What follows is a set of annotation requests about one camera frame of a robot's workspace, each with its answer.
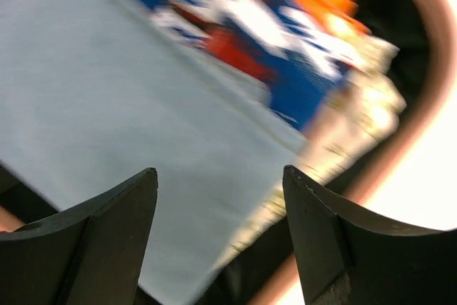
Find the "black fabric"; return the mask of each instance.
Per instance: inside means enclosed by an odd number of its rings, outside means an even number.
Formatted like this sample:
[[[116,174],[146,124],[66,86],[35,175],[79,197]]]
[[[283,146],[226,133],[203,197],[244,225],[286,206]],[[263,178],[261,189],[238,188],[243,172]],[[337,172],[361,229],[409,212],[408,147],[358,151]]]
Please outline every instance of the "black fabric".
[[[428,70],[430,44],[423,22],[412,0],[357,0],[357,3],[359,9],[356,18],[367,25],[373,35],[400,48],[388,76],[408,104],[400,115],[401,129],[403,120],[414,110],[419,100]],[[362,156],[327,187],[344,194],[368,164],[376,160],[376,154],[384,148],[386,141]],[[55,211],[24,185],[16,188],[16,191],[9,189],[0,194],[0,206],[5,206],[19,219],[30,222]],[[247,304],[292,252],[288,223],[283,219],[226,266],[195,305]],[[158,303],[139,288],[135,305]]]

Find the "white surface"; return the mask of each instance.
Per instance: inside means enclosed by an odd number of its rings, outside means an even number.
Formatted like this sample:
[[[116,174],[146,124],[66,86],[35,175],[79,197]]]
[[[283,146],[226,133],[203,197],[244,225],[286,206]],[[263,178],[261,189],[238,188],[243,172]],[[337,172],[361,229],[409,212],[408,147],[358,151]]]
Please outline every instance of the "white surface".
[[[457,0],[448,0],[457,18]],[[455,74],[457,68],[451,67]],[[434,229],[457,227],[457,78],[434,122],[364,205],[400,221]],[[276,302],[303,305],[300,282]]]

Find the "white fabric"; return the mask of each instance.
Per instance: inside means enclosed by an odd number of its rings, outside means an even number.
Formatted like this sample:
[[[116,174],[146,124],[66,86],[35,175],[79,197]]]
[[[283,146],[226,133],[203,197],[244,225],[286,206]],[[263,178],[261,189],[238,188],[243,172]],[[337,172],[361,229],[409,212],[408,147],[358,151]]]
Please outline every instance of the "white fabric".
[[[141,9],[0,0],[0,159],[59,209],[156,167],[140,284],[190,304],[304,138]]]

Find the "colorful package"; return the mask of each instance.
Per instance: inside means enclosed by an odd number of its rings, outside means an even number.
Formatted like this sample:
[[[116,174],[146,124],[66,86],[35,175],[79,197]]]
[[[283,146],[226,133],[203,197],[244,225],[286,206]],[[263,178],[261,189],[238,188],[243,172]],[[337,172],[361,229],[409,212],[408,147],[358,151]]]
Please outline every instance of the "colorful package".
[[[347,15],[353,0],[140,1],[171,37],[259,80],[264,105],[299,131],[361,68],[351,40],[366,30]]]

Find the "light blue cloth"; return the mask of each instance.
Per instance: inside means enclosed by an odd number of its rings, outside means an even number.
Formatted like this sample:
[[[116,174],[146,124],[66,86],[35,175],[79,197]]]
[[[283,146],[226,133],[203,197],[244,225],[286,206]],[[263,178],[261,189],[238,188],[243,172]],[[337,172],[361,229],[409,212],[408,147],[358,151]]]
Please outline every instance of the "light blue cloth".
[[[140,284],[190,304],[304,139],[141,9],[0,0],[0,159],[59,209],[156,167]]]

